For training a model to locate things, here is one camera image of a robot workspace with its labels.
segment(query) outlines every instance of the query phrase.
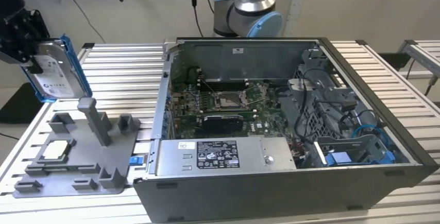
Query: power supply label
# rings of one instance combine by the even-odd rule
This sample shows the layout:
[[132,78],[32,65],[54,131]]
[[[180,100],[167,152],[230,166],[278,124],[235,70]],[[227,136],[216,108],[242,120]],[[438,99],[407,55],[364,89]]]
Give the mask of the power supply label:
[[198,168],[239,168],[236,141],[198,142]]

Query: blue clip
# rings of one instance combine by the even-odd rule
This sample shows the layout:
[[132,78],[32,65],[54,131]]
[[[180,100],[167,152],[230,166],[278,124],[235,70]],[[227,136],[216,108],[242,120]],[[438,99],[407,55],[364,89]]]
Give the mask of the blue clip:
[[130,166],[142,166],[144,164],[143,156],[132,156],[128,161]]

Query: white hard drive label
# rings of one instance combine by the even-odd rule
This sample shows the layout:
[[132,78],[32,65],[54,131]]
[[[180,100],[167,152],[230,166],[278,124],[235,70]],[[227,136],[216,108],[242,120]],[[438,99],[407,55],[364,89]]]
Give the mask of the white hard drive label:
[[34,75],[43,91],[56,98],[72,97],[75,95],[74,89],[58,61],[48,55],[38,55],[35,60],[43,69],[42,74]]
[[236,141],[198,142],[198,168],[239,168]]
[[179,149],[195,149],[195,142],[179,142]]

